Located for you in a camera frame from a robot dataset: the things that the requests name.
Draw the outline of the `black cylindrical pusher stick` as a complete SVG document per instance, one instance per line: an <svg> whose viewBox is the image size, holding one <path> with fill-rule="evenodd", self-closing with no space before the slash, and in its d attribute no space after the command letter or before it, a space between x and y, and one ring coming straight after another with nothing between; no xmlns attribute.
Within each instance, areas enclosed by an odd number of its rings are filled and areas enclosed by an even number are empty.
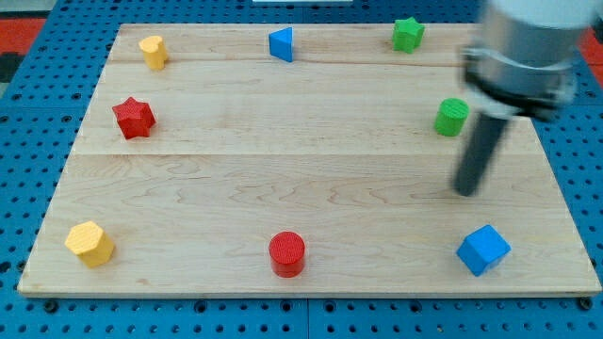
<svg viewBox="0 0 603 339"><path fill-rule="evenodd" d="M477 192L509 122L479 113L452 180L459 195L469 197Z"/></svg>

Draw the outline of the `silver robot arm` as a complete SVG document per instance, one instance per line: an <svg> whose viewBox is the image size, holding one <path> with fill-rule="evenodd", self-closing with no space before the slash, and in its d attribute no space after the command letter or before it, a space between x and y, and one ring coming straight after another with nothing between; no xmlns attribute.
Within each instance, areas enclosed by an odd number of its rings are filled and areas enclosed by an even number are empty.
<svg viewBox="0 0 603 339"><path fill-rule="evenodd" d="M463 79L479 100L477 120L452 180L474 195L508 124L550 121L572 103L580 40L602 14L599 0L487 0L469 45Z"/></svg>

